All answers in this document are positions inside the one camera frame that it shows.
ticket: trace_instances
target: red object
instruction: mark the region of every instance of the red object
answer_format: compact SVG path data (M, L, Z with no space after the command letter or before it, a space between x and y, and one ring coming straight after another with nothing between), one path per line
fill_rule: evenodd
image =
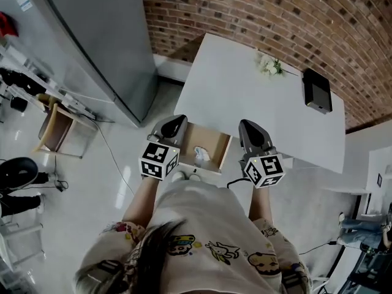
M2 12L0 12L0 34L1 37L4 37L7 34L18 36L17 30L12 23L12 19Z

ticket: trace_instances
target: dark hair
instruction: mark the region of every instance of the dark hair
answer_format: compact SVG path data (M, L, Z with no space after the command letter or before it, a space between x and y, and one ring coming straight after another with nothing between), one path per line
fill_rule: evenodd
M129 276L132 294L149 293L159 294L160 277L165 265L166 251L173 232L184 224L181 222L168 222L158 227L150 228L144 235L135 252L135 272ZM89 274L99 270L100 263L84 267L77 271L74 277L74 292L76 294L105 294L122 293L128 287L124 284L124 269L106 278L104 281L91 280Z
M182 222L168 222L149 231L141 244L137 269L132 278L132 293L159 294L169 239Z

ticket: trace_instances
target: hand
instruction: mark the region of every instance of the hand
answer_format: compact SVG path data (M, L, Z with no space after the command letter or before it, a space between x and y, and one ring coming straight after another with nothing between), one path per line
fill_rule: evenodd
M392 227L392 223L391 222L387 223L386 225L382 225L381 226L382 230L385 233L389 232L391 230L391 227Z

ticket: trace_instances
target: wooden drawer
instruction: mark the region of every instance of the wooden drawer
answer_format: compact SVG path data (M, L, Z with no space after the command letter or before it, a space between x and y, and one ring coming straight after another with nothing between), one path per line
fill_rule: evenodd
M221 168L231 141L232 136L188 123L181 146L179 164L221 174ZM196 146L207 150L210 161L196 159Z

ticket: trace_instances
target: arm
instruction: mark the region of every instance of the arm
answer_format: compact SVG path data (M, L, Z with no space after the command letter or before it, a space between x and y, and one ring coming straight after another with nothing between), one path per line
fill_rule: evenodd
M144 178L124 217L122 217L122 221L132 222L143 228L147 227L153 216L158 184L158 179Z
M120 260L129 254L142 238L154 211L159 180L145 178L125 212L122 222L109 225L87 251L81 267L102 260Z
M382 232L382 241L383 241L383 243L384 243L386 249L391 248L392 242L391 242L390 240L388 240L388 235L387 235L387 232L386 232L386 231L383 231L383 232Z
M270 205L270 188L264 187L257 189L253 187L251 208L249 210L249 219L256 221L265 219L273 224L271 205Z

